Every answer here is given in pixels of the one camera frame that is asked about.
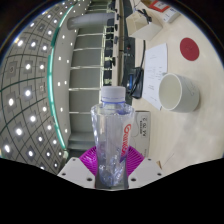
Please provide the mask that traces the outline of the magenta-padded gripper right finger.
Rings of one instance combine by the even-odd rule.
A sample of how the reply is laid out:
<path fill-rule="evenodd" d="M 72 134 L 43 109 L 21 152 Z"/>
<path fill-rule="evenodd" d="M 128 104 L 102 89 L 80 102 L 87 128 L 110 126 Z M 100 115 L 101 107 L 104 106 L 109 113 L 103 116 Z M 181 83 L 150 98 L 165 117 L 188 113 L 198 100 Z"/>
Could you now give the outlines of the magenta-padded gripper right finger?
<path fill-rule="evenodd" d="M 133 147 L 128 149 L 126 173 L 129 187 L 143 187 L 164 176 L 159 165 Z"/>

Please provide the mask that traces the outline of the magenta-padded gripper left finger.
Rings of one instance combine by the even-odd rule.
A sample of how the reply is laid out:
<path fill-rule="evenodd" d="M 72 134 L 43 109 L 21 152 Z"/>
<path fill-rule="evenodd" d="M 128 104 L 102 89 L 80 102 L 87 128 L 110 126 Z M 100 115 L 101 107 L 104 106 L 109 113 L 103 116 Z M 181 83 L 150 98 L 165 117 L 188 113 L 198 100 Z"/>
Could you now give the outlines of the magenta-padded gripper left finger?
<path fill-rule="evenodd" d="M 79 158 L 70 158 L 58 176 L 81 187 L 94 188 L 97 170 L 96 148 L 92 147 Z"/>

